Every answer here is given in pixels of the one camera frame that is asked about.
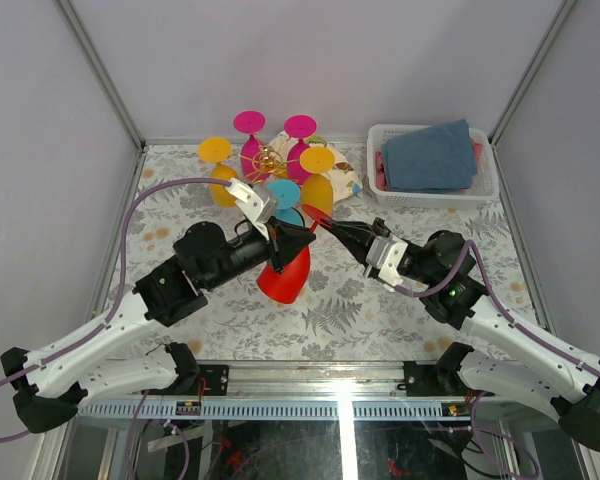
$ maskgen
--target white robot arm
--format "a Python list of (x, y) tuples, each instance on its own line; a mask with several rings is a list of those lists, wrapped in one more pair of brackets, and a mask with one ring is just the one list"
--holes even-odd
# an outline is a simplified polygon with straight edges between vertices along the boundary
[[(365, 276), (419, 298), (435, 320), (486, 340), (517, 360), (498, 361), (453, 343), (435, 366), (435, 380), (446, 392), (470, 388), (505, 396), (545, 413), (571, 438), (600, 451), (600, 357), (520, 317), (502, 305), (489, 283), (471, 278), (476, 259), (467, 253), (473, 242), (440, 231), (420, 247), (394, 236), (381, 219), (373, 225), (325, 219), (321, 224), (365, 266)], [(412, 292), (403, 277), (430, 288)], [(405, 382), (408, 395), (417, 389), (417, 377)]]
[(140, 279), (111, 316), (103, 313), (64, 338), (38, 350), (12, 348), (1, 356), (12, 381), (19, 418), (32, 433), (61, 425), (96, 400), (146, 389), (181, 393), (191, 389), (199, 367), (188, 347), (165, 345), (163, 351), (125, 361), (106, 361), (126, 344), (170, 327), (207, 305), (202, 290), (213, 290), (269, 262), (282, 271), (315, 235), (307, 228), (272, 217), (277, 200), (264, 187), (232, 179), (249, 228), (227, 241), (215, 223), (199, 222), (174, 243), (175, 255)]

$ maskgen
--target wire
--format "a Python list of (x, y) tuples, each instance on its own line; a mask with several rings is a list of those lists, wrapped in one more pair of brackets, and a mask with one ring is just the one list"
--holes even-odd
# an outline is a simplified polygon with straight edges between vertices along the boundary
[(483, 477), (486, 477), (486, 478), (504, 478), (503, 475), (494, 475), (493, 473), (487, 473), (487, 472), (483, 472), (482, 470), (478, 470), (476, 467), (474, 467), (469, 462), (467, 462), (464, 458), (462, 458), (461, 455), (458, 455), (458, 458), (462, 461), (462, 463), (464, 463), (465, 467), (467, 467), (469, 470), (473, 470), (478, 475), (482, 475)]
[(214, 445), (214, 444), (215, 444), (215, 445), (222, 445), (222, 443), (221, 443), (221, 442), (216, 442), (215, 440), (211, 440), (211, 441), (210, 441), (209, 443), (207, 443), (207, 444), (206, 444), (204, 447), (202, 447), (202, 448), (200, 449), (200, 451), (204, 450), (204, 449), (205, 449), (205, 448), (207, 448), (209, 445)]
[(482, 450), (476, 450), (475, 448), (469, 448), (469, 447), (464, 447), (464, 449), (467, 452), (471, 452), (471, 453), (479, 453), (480, 455), (482, 455), (484, 452)]
[(222, 455), (222, 452), (224, 451), (224, 445), (221, 444), (220, 446), (220, 450), (218, 450), (218, 453), (216, 454), (216, 457), (213, 459), (213, 462), (211, 462), (209, 464), (209, 469), (207, 470), (207, 473), (204, 474), (203, 480), (207, 480), (208, 478), (211, 477), (211, 472), (213, 471), (213, 467), (216, 466), (216, 463), (218, 463), (218, 460), (220, 459), (220, 455)]
[(187, 475), (187, 470), (189, 469), (189, 461), (190, 461), (190, 452), (189, 452), (189, 440), (185, 436), (184, 432), (176, 427), (173, 423), (169, 422), (169, 426), (173, 428), (173, 430), (178, 434), (180, 439), (182, 440), (182, 445), (184, 446), (184, 465), (182, 466), (182, 472), (180, 472), (180, 476), (178, 480), (183, 480)]
[(160, 347), (164, 347), (164, 343), (160, 342), (158, 343), (158, 345), (156, 345), (155, 347), (153, 347), (151, 350), (149, 350), (147, 353), (144, 354), (145, 357), (148, 357), (149, 355), (151, 355), (153, 352), (155, 352), (157, 349), (159, 349)]
[[(527, 449), (527, 447), (524, 446), (524, 444), (522, 442), (519, 442), (515, 438), (513, 438), (509, 435), (505, 435), (504, 433), (498, 432), (496, 430), (478, 427), (477, 422), (476, 422), (476, 410), (478, 407), (478, 403), (480, 402), (482, 397), (484, 397), (486, 394), (487, 394), (487, 392), (480, 393), (476, 397), (475, 402), (473, 402), (473, 408), (471, 409), (471, 428), (473, 430), (473, 438), (474, 438), (476, 444), (478, 445), (478, 447), (480, 447), (480, 450), (482, 450), (482, 453), (484, 453), (485, 457), (487, 457), (496, 467), (498, 467), (498, 469), (502, 473), (504, 473), (506, 475), (510, 475), (513, 478), (516, 478), (518, 480), (535, 480), (536, 478), (538, 478), (540, 476), (540, 466), (538, 465), (538, 461), (534, 458), (534, 456)], [(511, 442), (513, 444), (513, 446), (518, 449), (519, 452), (522, 452), (527, 457), (529, 457), (529, 460), (531, 460), (531, 464), (533, 465), (534, 473), (530, 476), (524, 476), (524, 475), (520, 475), (518, 473), (512, 472), (511, 470), (508, 470), (505, 466), (503, 466), (502, 464), (500, 464), (500, 462), (498, 462), (498, 459), (495, 458), (495, 456), (492, 453), (490, 453), (489, 451), (487, 451), (487, 449), (484, 448), (484, 445), (482, 444), (482, 440), (480, 440), (478, 433), (486, 433), (487, 435), (502, 438), (503, 440), (507, 440), (507, 441)]]
[(558, 347), (555, 347), (554, 345), (550, 344), (546, 340), (540, 338), (538, 335), (533, 333), (531, 330), (526, 328), (524, 325), (515, 321), (513, 316), (507, 311), (507, 308), (502, 304), (500, 299), (498, 299), (495, 291), (493, 290), (493, 286), (491, 285), (491, 280), (489, 279), (489, 274), (487, 273), (487, 269), (484, 265), (484, 261), (482, 260), (482, 255), (480, 255), (480, 251), (478, 250), (478, 245), (476, 245), (476, 243), (473, 240), (467, 240), (465, 242), (465, 244), (462, 246), (462, 250), (460, 251), (460, 254), (458, 255), (458, 259), (456, 260), (456, 263), (453, 265), (453, 267), (451, 268), (451, 270), (449, 271), (447, 276), (444, 278), (444, 280), (442, 280), (435, 287), (427, 289), (423, 292), (415, 292), (413, 290), (409, 290), (408, 288), (404, 287), (403, 285), (397, 285), (395, 287), (395, 290), (397, 292), (400, 292), (403, 295), (406, 295), (411, 298), (428, 297), (430, 295), (434, 295), (434, 294), (438, 293), (443, 288), (445, 288), (449, 283), (451, 283), (451, 281), (453, 280), (453, 277), (456, 275), (456, 273), (458, 273), (458, 270), (460, 270), (462, 262), (464, 261), (465, 257), (467, 256), (469, 249), (472, 250), (473, 254), (476, 257), (476, 261), (478, 262), (478, 267), (480, 268), (480, 274), (482, 275), (482, 279), (484, 280), (484, 284), (487, 289), (487, 292), (489, 293), (489, 297), (491, 298), (491, 301), (493, 302), (495, 307), (498, 309), (500, 314), (509, 323), (511, 323), (513, 325), (513, 327), (520, 330), (528, 338), (530, 338), (531, 340), (533, 340), (540, 346), (546, 348), (550, 352), (558, 355), (559, 357), (563, 358), (564, 360), (567, 360), (569, 363), (572, 363), (572, 364), (578, 366), (578, 368), (581, 368), (582, 370), (585, 370), (587, 373), (590, 373), (591, 375), (594, 375), (595, 377), (600, 379), (600, 372), (598, 370), (591, 367), (587, 363), (582, 362), (580, 359), (574, 357), (573, 355), (570, 355), (567, 352), (563, 352)]
[(198, 403), (200, 404), (200, 413), (202, 413), (202, 397), (207, 389), (207, 379), (200, 377), (198, 379)]
[[(120, 241), (120, 279), (118, 282), (118, 290), (117, 290), (116, 296), (113, 300), (113, 305), (111, 306), (109, 313), (107, 313), (107, 315), (105, 316), (103, 323), (100, 323), (100, 325), (98, 325), (96, 328), (94, 328), (91, 332), (89, 332), (87, 335), (85, 335), (80, 340), (77, 340), (74, 343), (49, 355), (48, 357), (41, 359), (40, 365), (30, 365), (27, 368), (20, 370), (19, 372), (16, 372), (12, 375), (9, 375), (6, 378), (1, 379), (0, 387), (3, 387), (4, 385), (7, 385), (8, 383), (11, 383), (21, 377), (24, 377), (25, 375), (29, 375), (31, 372), (38, 370), (41, 366), (44, 366), (54, 360), (57, 360), (58, 358), (62, 357), (63, 355), (66, 355), (67, 353), (74, 351), (76, 348), (80, 348), (81, 346), (83, 346), (86, 343), (88, 343), (89, 341), (91, 341), (98, 333), (100, 333), (102, 330), (104, 330), (105, 325), (108, 324), (109, 322), (111, 322), (111, 319), (113, 318), (113, 316), (116, 314), (118, 308), (120, 307), (120, 303), (122, 302), (122, 297), (124, 294), (124, 285), (125, 285), (126, 276), (127, 276), (127, 272), (126, 272), (127, 242), (126, 242), (126, 238), (127, 238), (127, 231), (129, 230), (129, 224), (131, 223), (131, 217), (132, 217), (133, 213), (147, 197), (153, 195), (156, 192), (159, 192), (160, 190), (164, 190), (165, 188), (179, 187), (182, 185), (190, 185), (190, 184), (196, 184), (196, 183), (211, 183), (211, 184), (215, 184), (215, 185), (223, 185), (225, 187), (228, 187), (229, 185), (231, 185), (229, 182), (227, 182), (225, 180), (219, 180), (216, 178), (202, 178), (202, 177), (181, 178), (178, 180), (170, 180), (168, 182), (164, 182), (159, 185), (155, 185), (155, 186), (148, 188), (148, 189), (144, 190), (143, 192), (141, 192), (136, 197), (136, 199), (133, 202), (131, 202), (129, 209), (127, 210), (127, 213), (125, 214), (125, 216), (122, 220), (122, 226), (120, 228), (120, 239), (121, 239), (121, 241)], [(20, 433), (16, 433), (15, 435), (0, 437), (0, 443), (12, 442), (14, 440), (18, 440), (27, 435), (29, 435), (29, 431), (24, 430)]]
[(423, 432), (470, 432), (471, 427), (427, 427), (426, 425), (423, 428), (414, 428), (414, 430), (423, 431)]
[[(507, 310), (507, 308), (502, 304), (502, 302), (500, 301), (500, 299), (497, 297), (497, 295), (496, 295), (496, 293), (495, 293), (495, 291), (493, 289), (493, 286), (491, 285), (491, 280), (489, 279), (489, 274), (487, 272), (487, 268), (485, 267), (484, 261), (482, 260), (482, 255), (480, 255), (480, 251), (478, 249), (478, 245), (473, 240), (467, 240), (465, 242), (465, 244), (462, 246), (462, 250), (460, 251), (460, 254), (458, 255), (458, 259), (456, 260), (456, 263), (453, 265), (453, 267), (451, 268), (451, 270), (449, 271), (449, 273), (447, 274), (447, 276), (438, 285), (436, 285), (435, 287), (427, 289), (427, 290), (425, 290), (423, 292), (415, 292), (413, 290), (409, 290), (408, 288), (406, 288), (406, 287), (404, 287), (402, 285), (398, 285), (398, 286), (395, 287), (395, 290), (397, 292), (402, 293), (403, 295), (406, 295), (406, 296), (412, 297), (412, 298), (422, 298), (422, 297), (427, 297), (427, 296), (434, 295), (434, 294), (438, 293), (443, 288), (445, 288), (449, 283), (451, 283), (451, 281), (453, 280), (453, 277), (456, 275), (456, 273), (458, 273), (458, 270), (460, 270), (460, 266), (464, 262), (464, 259), (467, 256), (467, 254), (469, 252), (469, 249), (471, 249), (471, 251), (473, 252), (473, 254), (476, 257), (476, 262), (478, 263), (478, 268), (480, 269), (480, 274), (482, 275), (485, 287), (487, 289), (487, 292), (489, 293), (489, 297), (491, 298), (491, 301), (495, 305), (496, 309), (500, 312), (500, 314), (507, 320), (507, 322), (509, 322), (514, 328), (517, 328), (518, 330), (520, 330), (527, 338), (531, 339), (532, 341), (534, 341), (538, 345), (546, 348), (547, 350), (549, 350), (550, 352), (552, 352), (555, 355), (559, 356), (560, 358), (568, 361), (569, 363), (572, 363), (573, 365), (576, 365), (578, 368), (580, 368), (580, 369), (586, 371), (587, 373), (590, 373), (591, 375), (593, 375), (593, 376), (597, 377), (598, 379), (600, 379), (600, 372), (598, 370), (596, 370), (595, 368), (593, 368), (589, 364), (584, 363), (583, 361), (581, 361), (577, 357), (574, 357), (573, 355), (571, 355), (571, 354), (569, 354), (567, 352), (562, 351), (558, 347), (555, 347), (551, 343), (547, 342), (543, 338), (541, 338), (538, 335), (536, 335), (535, 333), (533, 333), (531, 330), (529, 330), (527, 327), (525, 327), (521, 323), (516, 322), (516, 320), (513, 318), (513, 316)], [(478, 397), (476, 398), (476, 400), (473, 402), (473, 408), (471, 410), (472, 418), (475, 417), (475, 408), (476, 408), (476, 405), (478, 403), (478, 400), (480, 398), (482, 398), (484, 396), (484, 394), (485, 394), (485, 392), (483, 392), (480, 395), (478, 395)], [(514, 444), (516, 442), (513, 438), (508, 437), (508, 436), (503, 435), (503, 434), (500, 434), (499, 432), (495, 432), (493, 430), (492, 431), (485, 431), (485, 433), (489, 433), (490, 435), (495, 435), (495, 436), (507, 439), (507, 440), (511, 441), (512, 443), (514, 443)], [(529, 458), (531, 459), (531, 462), (533, 463), (533, 465), (535, 467), (534, 476), (531, 476), (531, 477), (520, 476), (520, 475), (517, 475), (517, 474), (515, 474), (513, 472), (510, 472), (509, 470), (507, 470), (506, 467), (504, 467), (503, 465), (501, 465), (500, 463), (498, 463), (498, 461), (495, 459), (495, 457), (493, 457), (491, 454), (487, 453), (484, 450), (482, 444), (480, 443), (480, 441), (477, 438), (478, 437), (476, 436), (476, 442), (478, 443), (478, 446), (483, 450), (484, 454), (489, 458), (489, 460), (491, 460), (500, 469), (501, 472), (507, 473), (508, 475), (511, 475), (512, 477), (518, 478), (518, 479), (535, 479), (535, 478), (538, 478), (538, 476), (540, 474), (540, 469), (538, 468), (538, 464), (537, 464), (535, 458), (533, 458), (533, 456), (531, 456), (526, 449), (524, 449), (523, 451), (525, 453), (529, 454)]]
[(475, 395), (476, 392), (473, 391), (473, 388), (470, 388), (469, 391), (467, 392), (467, 396), (464, 399), (464, 405), (465, 407), (467, 405), (469, 405), (469, 403), (471, 402), (471, 399), (473, 398), (473, 396)]

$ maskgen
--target blue cloth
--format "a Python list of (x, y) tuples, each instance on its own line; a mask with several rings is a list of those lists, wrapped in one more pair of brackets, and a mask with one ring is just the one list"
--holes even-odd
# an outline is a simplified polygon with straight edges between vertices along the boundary
[(478, 173), (466, 120), (423, 128), (381, 148), (389, 190), (445, 193), (471, 187)]

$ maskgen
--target table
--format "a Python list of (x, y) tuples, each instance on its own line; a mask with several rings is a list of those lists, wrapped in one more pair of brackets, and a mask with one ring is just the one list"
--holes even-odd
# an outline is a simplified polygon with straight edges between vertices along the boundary
[[(366, 171), (365, 144), (337, 147), (358, 172)], [(234, 146), (234, 153), (239, 148)], [(207, 176), (212, 166), (202, 163), (196, 152), (195, 145), (148, 147), (138, 192), (167, 180)], [(237, 161), (228, 164), (239, 171)], [(385, 207), (363, 190), (337, 203), (333, 211), (336, 220), (371, 223), (377, 216), (397, 235), (419, 244), (441, 229), (473, 238), (499, 297), (528, 319), (535, 318), (499, 201), (473, 210)], [(207, 186), (156, 193), (132, 217), (125, 289), (171, 256), (173, 242), (190, 225), (212, 220), (231, 238), (229, 232), (240, 219), (236, 208), (214, 205)], [(310, 248), (309, 280), (293, 305), (278, 304), (260, 292), (255, 283), (260, 269), (256, 269), (208, 293), (209, 305), (203, 310), (122, 348), (116, 357), (137, 357), (160, 343), (177, 341), (186, 342), (197, 358), (208, 360), (436, 360), (458, 340), (505, 358), (497, 348), (434, 321), (420, 302), (363, 278), (362, 266), (328, 233), (318, 231)], [(117, 288), (115, 279), (117, 273), (109, 300)]]

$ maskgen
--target white basket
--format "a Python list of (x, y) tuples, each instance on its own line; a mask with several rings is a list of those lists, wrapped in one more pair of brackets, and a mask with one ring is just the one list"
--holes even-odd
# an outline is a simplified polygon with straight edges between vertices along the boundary
[(426, 125), (374, 125), (369, 129), (367, 139), (367, 176), (369, 188), (380, 205), (405, 205), (408, 207), (428, 208), (475, 208), (478, 205), (497, 200), (499, 195), (498, 173), (493, 158), (491, 145), (483, 131), (469, 129), (469, 135), (477, 143), (482, 144), (482, 156), (478, 165), (478, 173), (473, 177), (471, 188), (452, 193), (402, 193), (384, 192), (376, 188), (376, 152), (394, 137), (414, 132)]

